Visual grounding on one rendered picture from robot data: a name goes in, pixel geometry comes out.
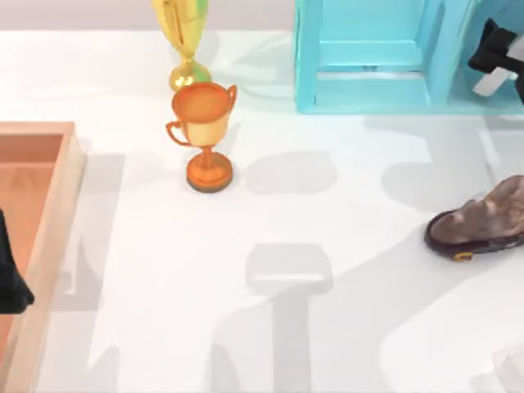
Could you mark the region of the shallow salmon-coloured box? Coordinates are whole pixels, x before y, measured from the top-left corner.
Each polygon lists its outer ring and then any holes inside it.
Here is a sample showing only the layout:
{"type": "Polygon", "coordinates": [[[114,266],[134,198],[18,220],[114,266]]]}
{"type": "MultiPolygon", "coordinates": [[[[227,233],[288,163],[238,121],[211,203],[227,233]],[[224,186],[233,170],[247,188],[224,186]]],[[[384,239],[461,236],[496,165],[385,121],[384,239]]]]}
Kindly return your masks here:
{"type": "Polygon", "coordinates": [[[0,209],[35,302],[0,315],[0,393],[31,393],[84,173],[72,122],[0,121],[0,209]]]}

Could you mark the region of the gold trophy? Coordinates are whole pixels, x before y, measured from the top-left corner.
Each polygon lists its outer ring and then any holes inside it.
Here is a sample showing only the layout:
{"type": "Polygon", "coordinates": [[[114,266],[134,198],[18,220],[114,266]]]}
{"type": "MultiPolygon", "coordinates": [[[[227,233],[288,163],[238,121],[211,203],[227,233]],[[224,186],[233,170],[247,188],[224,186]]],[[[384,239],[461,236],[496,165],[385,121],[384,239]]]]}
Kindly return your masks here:
{"type": "Polygon", "coordinates": [[[150,0],[165,38],[181,62],[170,73],[174,92],[195,82],[210,82],[207,68],[194,58],[206,27],[209,0],[150,0]]]}

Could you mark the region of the brown leather shoe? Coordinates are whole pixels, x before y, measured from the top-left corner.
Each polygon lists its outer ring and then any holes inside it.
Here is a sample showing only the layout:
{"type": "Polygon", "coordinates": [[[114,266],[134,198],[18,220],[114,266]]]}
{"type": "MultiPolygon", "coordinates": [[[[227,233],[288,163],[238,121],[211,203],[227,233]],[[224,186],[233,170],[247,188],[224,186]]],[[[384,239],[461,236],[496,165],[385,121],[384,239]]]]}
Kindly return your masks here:
{"type": "Polygon", "coordinates": [[[436,215],[426,226],[424,242],[455,262],[524,246],[524,175],[508,177],[481,199],[436,215]]]}

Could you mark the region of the light blue rack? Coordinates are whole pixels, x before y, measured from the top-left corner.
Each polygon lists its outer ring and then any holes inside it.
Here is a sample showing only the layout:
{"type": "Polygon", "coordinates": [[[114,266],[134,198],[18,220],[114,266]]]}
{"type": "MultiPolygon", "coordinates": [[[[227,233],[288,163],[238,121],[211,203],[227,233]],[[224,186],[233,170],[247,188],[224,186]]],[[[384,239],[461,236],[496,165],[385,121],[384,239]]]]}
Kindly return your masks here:
{"type": "Polygon", "coordinates": [[[484,25],[524,34],[524,0],[295,0],[296,109],[319,114],[516,114],[468,66],[484,25]]]}

